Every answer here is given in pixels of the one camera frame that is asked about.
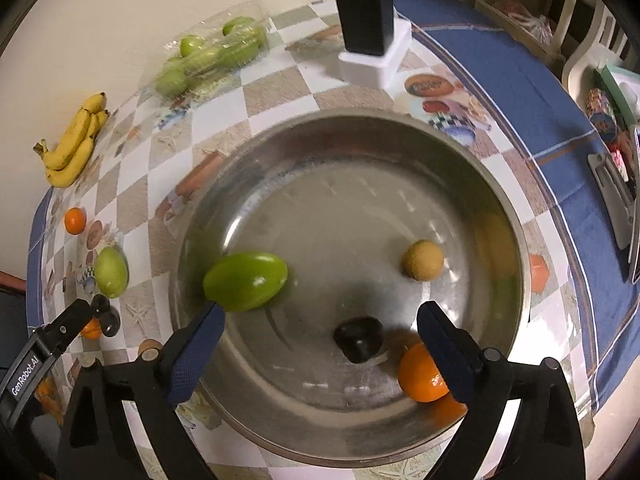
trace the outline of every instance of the bowl rim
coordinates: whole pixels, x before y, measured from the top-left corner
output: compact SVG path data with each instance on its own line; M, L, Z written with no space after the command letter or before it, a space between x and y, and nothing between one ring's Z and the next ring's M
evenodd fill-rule
M181 328L177 315L177 290L175 283L177 283L176 277L178 264L180 262L180 254L182 253L182 244L184 241L184 237L189 229L189 225L191 224L191 219L196 212L201 200L206 195L207 191L216 183L219 178L222 177L222 175L224 175L226 171L228 171L229 167L234 165L241 157L245 156L248 152L253 150L255 146L266 142L268 139L271 139L271 137L279 135L281 132L289 130L294 126L300 126L301 124L305 124L311 121L324 120L327 118L340 116L357 118L364 117L393 121L396 123L404 124L404 126L407 126L409 128L419 130L425 135L434 137L436 140L443 143L447 148L453 150L457 155L461 156L469 165L471 165L473 169L475 169L480 174L480 176L482 176L484 181L488 184L489 188L498 199L500 206L509 219L510 227L516 238L516 248L520 257L520 268L522 270L522 301L520 306L520 319L518 320L515 334L511 340L510 348L506 355L508 359L508 357L513 352L514 347L516 346L516 342L522 338L524 327L526 327L527 323L529 322L531 303L531 270L529 263L529 249L524 235L524 229L513 205L511 204L511 201L508 199L507 194L502 189L502 186L500 186L496 178L480 162L479 159L472 155L472 153L466 146L463 146L454 139L450 138L448 135L442 133L440 130L436 129L433 126L429 126L423 121L419 121L418 119L412 118L410 116L403 116L395 112L373 108L332 108L331 110L320 110L318 112L312 112L285 120L281 123L267 128L260 134L249 139L247 142L244 142L224 160L218 171L203 184L203 186L196 192L196 197L194 197L194 199L187 204L187 207L182 212L184 216L180 222L181 227L178 231L178 235L177 237L175 237L177 243L174 251L174 256L172 258L172 264L170 266L171 271L169 275L169 309L173 329L178 330L179 328ZM200 384L200 382L198 382L198 386L196 389L201 395L203 395L203 397L211 404L211 406L218 412L221 418L231 428L233 428L235 431L240 433L242 436L244 436L257 446L260 446L267 451L275 453L284 458L294 460L296 462L322 467L374 467L411 458L443 443L446 440L449 440L460 426L463 418L463 416L461 416L458 421L451 424L448 428L443 429L435 437L429 438L424 442L414 444L407 448L399 449L392 453L360 459L328 458L295 452L261 437L260 435L254 433L251 429L246 427L244 424L236 420L225 409L225 407L217 401L217 399L215 399L206 391L206 389Z

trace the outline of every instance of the stainless steel basin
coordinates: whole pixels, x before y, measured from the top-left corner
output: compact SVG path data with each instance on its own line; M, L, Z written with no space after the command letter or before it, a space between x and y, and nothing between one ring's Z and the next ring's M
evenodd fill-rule
M432 282L401 272L419 238L446 256ZM202 190L172 273L176 328L204 305L206 271L248 250L283 258L289 281L265 307L227 316L201 384L233 428L300 462L393 462L460 420L464 406L450 396L419 404L398 387L422 302L437 301L481 347L505 354L529 317L526 243L505 193L466 148L386 112L304 116L225 162ZM384 343L353 364L332 334L361 316L380 320Z

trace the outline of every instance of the banana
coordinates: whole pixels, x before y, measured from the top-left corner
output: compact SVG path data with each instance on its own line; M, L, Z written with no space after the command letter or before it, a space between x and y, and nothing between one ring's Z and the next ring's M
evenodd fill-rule
M109 118L109 111L100 110L96 115L98 116L98 131L100 131Z
M86 129L86 133L84 134L85 139L87 137L95 139L95 136L98 134L98 123L98 114L91 114L91 118L89 119L89 127Z
M80 143L76 153L71 158L68 166L61 171L47 169L45 175L53 187L69 187L84 170L92 151L94 150L94 138L87 137Z
M47 149L47 143L42 139L39 144L33 147L33 151L40 155L48 170L62 170L86 137L90 122L91 114L89 111L85 108L80 108L55 150L50 152Z
M82 108L86 108L90 114L97 114L104 110L105 102L106 96L104 95L104 92L101 92L85 99L84 103L82 103Z

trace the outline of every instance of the black power adapter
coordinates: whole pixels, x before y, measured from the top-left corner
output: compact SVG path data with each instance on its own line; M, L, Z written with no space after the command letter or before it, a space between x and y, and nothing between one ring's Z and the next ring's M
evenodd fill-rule
M335 0L348 52L384 56L394 38L394 0Z

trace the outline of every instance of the plastic bag on shelf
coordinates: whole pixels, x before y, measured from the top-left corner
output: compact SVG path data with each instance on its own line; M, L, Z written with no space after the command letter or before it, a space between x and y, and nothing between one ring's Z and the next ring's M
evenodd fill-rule
M536 18L527 10L527 7L513 0L499 0L494 3L494 7L509 16L520 28L528 32L540 43L551 44L554 34L548 17L539 16Z
M210 96L268 52L269 28L260 1L229 7L166 43L148 86L166 101Z

